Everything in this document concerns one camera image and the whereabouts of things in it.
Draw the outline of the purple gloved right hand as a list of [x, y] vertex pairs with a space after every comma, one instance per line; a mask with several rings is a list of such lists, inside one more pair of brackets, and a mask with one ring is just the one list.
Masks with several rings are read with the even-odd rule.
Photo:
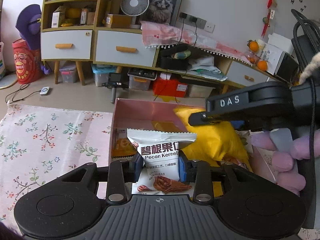
[[295, 140], [281, 137], [279, 132], [254, 132], [251, 144], [273, 152], [271, 164], [277, 172], [277, 185], [299, 195], [306, 186], [306, 179], [294, 168], [296, 161], [310, 159], [310, 135]]

